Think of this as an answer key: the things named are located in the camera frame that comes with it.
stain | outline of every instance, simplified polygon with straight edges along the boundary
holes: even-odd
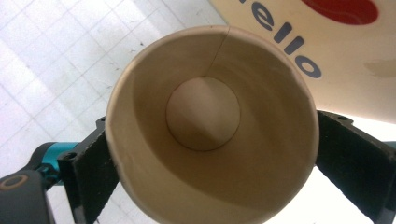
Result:
[[[365,63],[364,66],[372,72],[371,75],[378,78],[396,77],[396,59],[377,60],[375,62]]]

white surface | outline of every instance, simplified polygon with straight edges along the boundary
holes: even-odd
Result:
[[[45,142],[83,140],[141,49],[204,24],[224,24],[205,0],[0,1],[0,176],[16,172]],[[396,140],[395,125],[365,123],[370,134]],[[52,188],[49,200],[57,223],[73,223],[63,187]],[[154,223],[121,185],[98,219]],[[315,169],[295,200],[268,223],[371,221]]]

red oval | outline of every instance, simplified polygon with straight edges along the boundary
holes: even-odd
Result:
[[[369,0],[303,0],[317,13],[333,21],[365,25],[376,21],[378,9]]]

letter o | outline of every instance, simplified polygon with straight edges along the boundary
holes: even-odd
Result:
[[[296,57],[295,62],[297,64],[297,66],[300,68],[300,70],[302,70],[306,75],[308,75],[309,77],[313,77],[313,78],[320,78],[321,77],[321,71],[320,68],[309,58],[303,56],[303,55],[299,55]],[[303,67],[303,63],[308,63],[309,65],[311,65],[311,67],[313,68],[312,71],[308,71]]]

grid pattern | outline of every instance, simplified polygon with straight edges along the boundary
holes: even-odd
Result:
[[[0,176],[45,142],[84,139],[141,49],[206,24],[225,23],[205,0],[1,0]],[[52,188],[49,200],[57,223],[73,223],[64,188]],[[155,223],[121,185],[99,222]],[[270,222],[370,223],[317,169]]]

